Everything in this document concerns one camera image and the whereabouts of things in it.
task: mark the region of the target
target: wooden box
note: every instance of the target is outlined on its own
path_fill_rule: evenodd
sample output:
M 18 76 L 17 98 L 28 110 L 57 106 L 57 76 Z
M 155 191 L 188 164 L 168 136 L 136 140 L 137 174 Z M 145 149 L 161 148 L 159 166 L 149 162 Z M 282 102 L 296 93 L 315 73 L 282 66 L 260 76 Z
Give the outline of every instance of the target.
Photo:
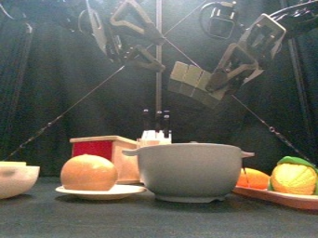
M 107 158 L 117 171 L 116 184 L 132 184 L 139 182 L 139 170 L 136 156 L 125 156 L 123 150 L 133 150 L 136 141 L 120 136 L 101 136 L 69 139 L 72 143 L 72 157 L 81 154 L 92 154 Z

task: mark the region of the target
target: orange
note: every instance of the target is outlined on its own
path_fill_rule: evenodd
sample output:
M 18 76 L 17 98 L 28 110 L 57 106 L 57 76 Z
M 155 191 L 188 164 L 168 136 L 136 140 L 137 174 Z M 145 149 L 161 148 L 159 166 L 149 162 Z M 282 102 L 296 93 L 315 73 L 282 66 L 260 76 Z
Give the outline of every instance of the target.
M 270 176 L 266 173 L 256 169 L 245 167 L 244 171 L 243 168 L 240 169 L 236 186 L 264 190 L 267 189 L 268 181 Z
M 96 155 L 78 155 L 61 168 L 61 185 L 66 190 L 108 191 L 116 178 L 113 163 Z

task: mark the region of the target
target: white dish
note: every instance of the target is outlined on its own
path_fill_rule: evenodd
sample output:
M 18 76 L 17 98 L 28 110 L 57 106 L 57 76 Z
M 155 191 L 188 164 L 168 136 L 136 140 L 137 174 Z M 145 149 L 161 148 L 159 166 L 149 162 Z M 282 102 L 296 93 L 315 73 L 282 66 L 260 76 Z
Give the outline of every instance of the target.
M 26 192 L 37 181 L 38 173 L 38 166 L 0 165 L 0 199 Z
M 128 197 L 135 193 L 144 192 L 147 189 L 132 185 L 115 185 L 108 191 L 78 191 L 66 190 L 62 186 L 56 188 L 57 192 L 76 195 L 78 198 L 88 200 L 115 200 Z

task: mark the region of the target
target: white bowl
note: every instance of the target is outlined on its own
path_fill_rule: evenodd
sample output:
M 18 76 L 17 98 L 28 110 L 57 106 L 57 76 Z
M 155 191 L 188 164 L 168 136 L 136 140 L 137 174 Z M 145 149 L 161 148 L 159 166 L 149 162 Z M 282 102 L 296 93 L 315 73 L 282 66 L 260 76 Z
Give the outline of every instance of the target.
M 38 173 L 38 166 L 0 166 L 0 199 L 26 192 L 34 185 Z

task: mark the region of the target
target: tray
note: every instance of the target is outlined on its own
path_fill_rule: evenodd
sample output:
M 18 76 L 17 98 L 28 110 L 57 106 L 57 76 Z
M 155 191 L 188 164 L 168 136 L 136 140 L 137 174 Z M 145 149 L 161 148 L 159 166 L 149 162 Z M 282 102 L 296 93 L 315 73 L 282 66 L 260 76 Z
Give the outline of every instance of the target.
M 235 187 L 233 193 L 292 208 L 318 210 L 318 195 L 296 195 L 243 187 Z

